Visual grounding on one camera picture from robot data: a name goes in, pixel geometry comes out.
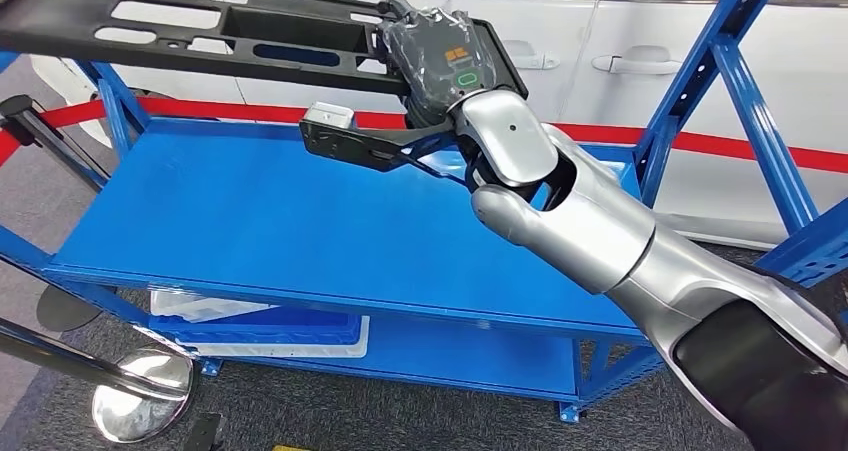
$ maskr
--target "green label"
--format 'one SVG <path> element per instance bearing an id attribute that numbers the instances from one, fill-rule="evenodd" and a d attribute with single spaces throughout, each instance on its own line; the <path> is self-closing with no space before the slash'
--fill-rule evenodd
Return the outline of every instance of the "green label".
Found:
<path id="1" fill-rule="evenodd" d="M 475 73 L 473 71 L 469 72 L 469 73 L 460 74 L 459 76 L 456 77 L 456 84 L 462 86 L 463 88 L 471 86 L 476 82 L 477 82 L 477 73 Z"/>

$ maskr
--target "blue metal shelf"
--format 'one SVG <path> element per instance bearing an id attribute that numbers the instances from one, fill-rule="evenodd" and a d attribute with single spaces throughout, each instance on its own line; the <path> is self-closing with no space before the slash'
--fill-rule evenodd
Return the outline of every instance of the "blue metal shelf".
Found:
<path id="1" fill-rule="evenodd" d="M 368 353 L 363 358 L 237 359 L 368 378 L 575 401 L 577 355 L 574 349 L 574 340 L 557 336 L 382 316 L 372 318 Z"/>
<path id="2" fill-rule="evenodd" d="M 644 343 L 605 297 L 480 224 L 467 190 L 413 167 L 378 173 L 322 159 L 299 137 L 288 125 L 152 118 L 48 274 Z M 599 152 L 629 159 L 626 149 Z M 434 159 L 462 162 L 450 151 Z M 613 164 L 635 191 L 632 164 Z"/>

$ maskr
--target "red barrier rope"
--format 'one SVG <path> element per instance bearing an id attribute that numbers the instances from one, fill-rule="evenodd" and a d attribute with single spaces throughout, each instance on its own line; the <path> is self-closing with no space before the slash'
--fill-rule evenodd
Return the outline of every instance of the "red barrier rope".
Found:
<path id="1" fill-rule="evenodd" d="M 255 104 L 211 103 L 179 99 L 139 98 L 141 106 L 150 114 L 183 118 L 224 118 L 277 123 L 296 123 L 306 112 L 305 108 L 260 106 Z M 53 127 L 61 128 L 92 119 L 105 117 L 103 103 L 99 100 L 53 109 L 42 113 Z M 403 128 L 403 115 L 390 113 L 357 112 L 356 123 L 366 128 Z M 636 144 L 642 129 L 620 126 L 557 123 L 576 141 L 606 144 Z M 9 133 L 0 130 L 0 166 L 15 152 L 18 142 Z M 755 160 L 754 151 L 744 139 L 724 138 L 682 132 L 674 140 L 674 149 L 712 154 L 728 158 Z M 795 163 L 801 168 L 819 169 L 848 174 L 848 154 L 807 148 L 789 148 Z"/>

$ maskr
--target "robotic arm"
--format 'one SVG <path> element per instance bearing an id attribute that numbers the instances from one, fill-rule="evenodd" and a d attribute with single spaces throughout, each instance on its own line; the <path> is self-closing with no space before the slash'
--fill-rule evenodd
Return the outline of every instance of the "robotic arm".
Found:
<path id="1" fill-rule="evenodd" d="M 645 333 L 712 416 L 761 450 L 848 449 L 848 347 L 834 320 L 791 282 L 746 269 L 657 223 L 609 169 L 509 89 L 467 16 L 384 0 L 379 28 L 401 73 L 409 131 L 352 126 L 316 103 L 301 122 L 310 152 L 388 171 L 458 145 L 476 216 L 581 285 Z M 540 186 L 544 206 L 530 205 Z"/>

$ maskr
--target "stanchion base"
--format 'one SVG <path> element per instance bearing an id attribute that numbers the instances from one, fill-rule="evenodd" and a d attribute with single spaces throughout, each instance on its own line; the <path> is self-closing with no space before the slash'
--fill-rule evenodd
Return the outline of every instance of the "stanchion base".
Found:
<path id="1" fill-rule="evenodd" d="M 38 299 L 35 316 L 47 330 L 64 333 L 81 328 L 100 314 L 100 308 L 49 285 Z"/>
<path id="2" fill-rule="evenodd" d="M 177 401 L 141 399 L 106 386 L 94 391 L 91 413 L 109 441 L 135 443 L 164 431 L 185 411 L 195 381 L 194 361 L 153 348 L 133 351 L 118 366 L 158 383 L 181 388 Z"/>

